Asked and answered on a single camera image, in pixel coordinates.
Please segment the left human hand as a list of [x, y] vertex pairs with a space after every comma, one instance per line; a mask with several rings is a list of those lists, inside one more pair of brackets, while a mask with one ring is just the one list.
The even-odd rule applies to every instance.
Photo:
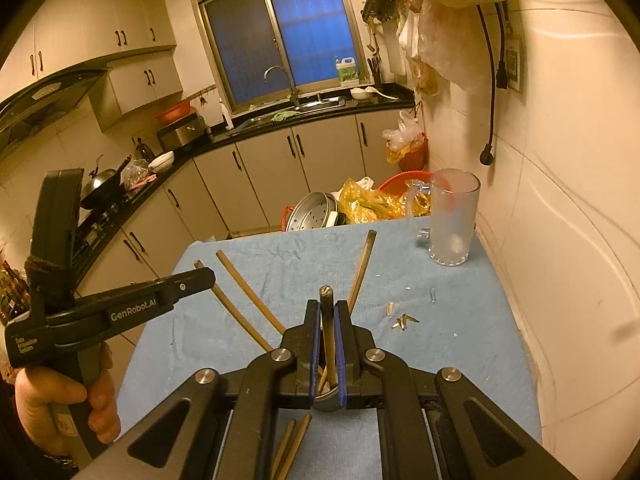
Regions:
[[119, 436], [122, 426], [111, 375], [113, 359], [106, 342], [101, 346], [100, 367], [99, 378], [89, 387], [43, 366], [23, 368], [17, 373], [17, 416], [32, 443], [46, 454], [55, 457], [70, 455], [64, 436], [58, 431], [50, 411], [53, 403], [73, 405], [88, 401], [91, 406], [88, 426], [98, 440], [109, 444]]

